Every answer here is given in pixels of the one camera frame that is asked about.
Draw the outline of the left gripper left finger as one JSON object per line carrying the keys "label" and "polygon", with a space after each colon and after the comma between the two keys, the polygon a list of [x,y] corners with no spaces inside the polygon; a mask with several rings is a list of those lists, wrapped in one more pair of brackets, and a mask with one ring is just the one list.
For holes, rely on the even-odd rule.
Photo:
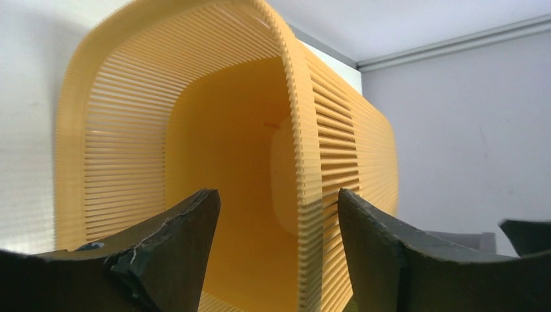
{"label": "left gripper left finger", "polygon": [[202,189],[74,251],[1,252],[2,311],[197,311],[220,213]]}

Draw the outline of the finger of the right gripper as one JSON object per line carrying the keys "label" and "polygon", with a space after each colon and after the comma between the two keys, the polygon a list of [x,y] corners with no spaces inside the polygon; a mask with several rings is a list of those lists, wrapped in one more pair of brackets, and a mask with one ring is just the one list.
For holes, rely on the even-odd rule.
{"label": "finger of the right gripper", "polygon": [[521,257],[550,251],[550,221],[505,219],[499,228]]}

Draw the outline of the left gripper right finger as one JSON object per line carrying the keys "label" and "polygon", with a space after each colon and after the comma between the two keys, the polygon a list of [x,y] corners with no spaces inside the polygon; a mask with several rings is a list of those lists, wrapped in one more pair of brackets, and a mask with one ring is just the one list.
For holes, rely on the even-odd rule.
{"label": "left gripper right finger", "polygon": [[345,188],[337,205],[360,311],[550,310],[550,251],[481,252],[430,235]]}

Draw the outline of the yellow plastic basket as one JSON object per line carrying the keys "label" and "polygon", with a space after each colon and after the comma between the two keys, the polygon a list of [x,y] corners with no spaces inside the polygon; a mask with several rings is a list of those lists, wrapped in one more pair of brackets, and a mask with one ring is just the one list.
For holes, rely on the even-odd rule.
{"label": "yellow plastic basket", "polygon": [[201,311],[342,311],[353,294],[342,188],[396,212],[392,127],[265,1],[132,1],[70,60],[59,249],[217,189]]}

